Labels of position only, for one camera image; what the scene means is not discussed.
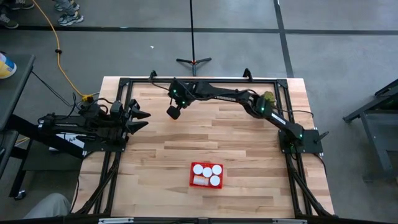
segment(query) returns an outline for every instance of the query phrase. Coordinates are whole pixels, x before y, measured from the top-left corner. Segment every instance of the white lid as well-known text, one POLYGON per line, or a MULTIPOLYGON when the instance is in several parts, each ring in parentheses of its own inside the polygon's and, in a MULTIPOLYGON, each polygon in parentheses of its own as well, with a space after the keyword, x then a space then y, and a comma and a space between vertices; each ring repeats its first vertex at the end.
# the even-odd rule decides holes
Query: white lid
POLYGON ((212 169, 215 175, 219 175, 223 171, 220 165, 214 165, 212 169))
POLYGON ((196 175, 200 175, 203 172, 203 166, 201 166, 200 164, 196 164, 193 166, 193 172, 196 175))
POLYGON ((218 186, 220 184, 220 178, 218 176, 213 176, 210 178, 210 183, 213 186, 218 186))
POLYGON ((211 168, 206 167, 203 169, 203 175, 205 177, 211 177, 212 174, 213 174, 213 171, 211 171, 211 168))

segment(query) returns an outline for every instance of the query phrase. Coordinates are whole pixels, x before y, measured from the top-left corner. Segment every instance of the red plastic container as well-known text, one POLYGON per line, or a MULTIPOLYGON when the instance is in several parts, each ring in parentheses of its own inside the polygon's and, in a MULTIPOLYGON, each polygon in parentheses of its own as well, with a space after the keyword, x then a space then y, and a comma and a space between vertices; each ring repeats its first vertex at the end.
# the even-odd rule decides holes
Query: red plastic container
POLYGON ((191 163, 191 171, 190 171, 190 178, 189 178, 189 186, 191 187, 202 187, 202 188, 206 188, 206 189, 222 189, 223 188, 223 173, 224 173, 224 166, 222 164, 212 164, 212 163, 206 163, 206 162, 192 162, 191 163), (222 168, 222 171, 219 175, 217 175, 220 178, 220 184, 218 186, 213 186, 210 184, 209 182, 209 186, 202 186, 202 185, 197 185, 193 183, 193 176, 196 175, 193 172, 193 167, 197 164, 200 164, 203 168, 209 167, 212 168, 214 165, 219 165, 222 168))

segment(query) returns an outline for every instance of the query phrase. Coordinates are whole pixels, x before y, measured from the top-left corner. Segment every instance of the sneaker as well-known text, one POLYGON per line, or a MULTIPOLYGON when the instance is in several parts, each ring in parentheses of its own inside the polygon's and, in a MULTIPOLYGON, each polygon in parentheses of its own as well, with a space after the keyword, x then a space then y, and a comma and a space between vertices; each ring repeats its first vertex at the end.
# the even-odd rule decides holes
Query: sneaker
POLYGON ((76 12, 75 15, 73 16, 69 16, 68 14, 65 13, 59 18, 58 23, 61 26, 70 26, 74 23, 83 22, 83 20, 84 17, 80 15, 79 12, 76 12))
POLYGON ((11 20, 5 14, 0 15, 0 25, 6 27, 8 29, 15 29, 19 26, 19 24, 16 21, 11 20))
MULTIPOLYGON (((79 4, 75 3, 74 0, 70 1, 70 4, 72 4, 73 8, 77 11, 80 9, 79 4)), ((55 10, 57 10, 58 12, 62 12, 63 9, 61 8, 61 6, 57 3, 54 5, 55 10)))
POLYGON ((11 10, 32 9, 33 7, 35 7, 35 4, 27 3, 26 0, 15 0, 14 3, 9 5, 11 10))

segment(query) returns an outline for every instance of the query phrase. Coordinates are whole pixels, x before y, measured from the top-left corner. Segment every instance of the wooden table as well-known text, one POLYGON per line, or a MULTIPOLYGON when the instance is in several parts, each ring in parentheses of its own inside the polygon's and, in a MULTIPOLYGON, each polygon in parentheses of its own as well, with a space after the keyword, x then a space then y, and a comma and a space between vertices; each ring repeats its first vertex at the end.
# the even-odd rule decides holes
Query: wooden table
MULTIPOLYGON (((113 101, 119 78, 104 77, 99 97, 113 101)), ((310 111, 303 79, 287 80, 293 110, 310 111)), ((274 91, 270 84, 214 86, 274 91)), ((152 116, 145 119, 149 125, 131 136, 122 155, 112 216, 294 217, 285 157, 275 126, 252 118, 236 103, 219 100, 195 101, 174 121, 166 114, 170 101, 167 92, 149 83, 134 84, 132 97, 152 116), (223 164, 223 189, 189 187, 193 161, 223 164)), ((294 117, 304 128, 313 128, 310 114, 296 112, 294 117)), ((81 208, 97 187, 103 157, 104 153, 96 152, 84 160, 74 210, 81 208)), ((311 154, 303 155, 303 163, 308 187, 333 213, 322 163, 311 154)), ((298 194, 305 211, 300 190, 298 194)))

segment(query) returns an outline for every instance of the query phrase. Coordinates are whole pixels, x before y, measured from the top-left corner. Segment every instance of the black floor stripe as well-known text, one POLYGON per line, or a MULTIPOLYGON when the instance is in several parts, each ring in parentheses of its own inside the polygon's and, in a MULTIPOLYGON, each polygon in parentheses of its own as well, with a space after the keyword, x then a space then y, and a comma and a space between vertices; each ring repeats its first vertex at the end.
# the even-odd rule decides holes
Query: black floor stripe
POLYGON ((286 34, 314 35, 398 35, 398 30, 308 30, 286 29, 286 34))
POLYGON ((275 6, 276 19, 278 22, 280 44, 282 46, 282 53, 284 56, 287 78, 294 78, 292 62, 290 61, 289 49, 287 47, 284 22, 282 19, 282 13, 280 12, 280 6, 278 0, 274 0, 274 6, 275 6))
MULTIPOLYGON (((54 26, 56 31, 86 32, 191 32, 190 28, 172 27, 86 27, 86 26, 54 26)), ((19 26, 17 30, 51 30, 50 26, 19 26)), ((245 28, 194 28, 194 32, 208 33, 243 33, 243 34, 277 34, 279 29, 245 29, 245 28)))
MULTIPOLYGON (((54 26, 58 31, 82 32, 191 32, 190 28, 173 27, 90 27, 90 26, 54 26)), ((50 26, 21 25, 16 30, 51 30, 50 26)), ((308 35, 398 35, 398 30, 318 30, 318 29, 283 29, 285 34, 308 35)), ((208 33, 241 33, 241 34, 278 34, 280 29, 247 29, 247 28, 194 28, 195 32, 208 33)))

